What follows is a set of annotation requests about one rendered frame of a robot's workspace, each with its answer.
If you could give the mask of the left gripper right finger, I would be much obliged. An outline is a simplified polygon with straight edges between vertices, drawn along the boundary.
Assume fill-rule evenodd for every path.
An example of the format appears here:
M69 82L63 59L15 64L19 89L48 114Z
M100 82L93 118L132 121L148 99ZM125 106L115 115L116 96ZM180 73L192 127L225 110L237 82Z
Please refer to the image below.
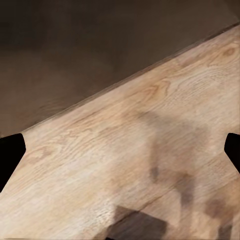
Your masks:
M235 133L228 133L224 151L240 173L240 135Z

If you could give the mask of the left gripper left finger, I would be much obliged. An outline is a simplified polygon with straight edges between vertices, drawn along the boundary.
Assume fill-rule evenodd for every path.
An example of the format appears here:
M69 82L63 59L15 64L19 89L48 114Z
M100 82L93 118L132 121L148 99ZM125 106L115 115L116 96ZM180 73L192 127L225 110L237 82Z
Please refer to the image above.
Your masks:
M0 193L26 152L22 133L0 138Z

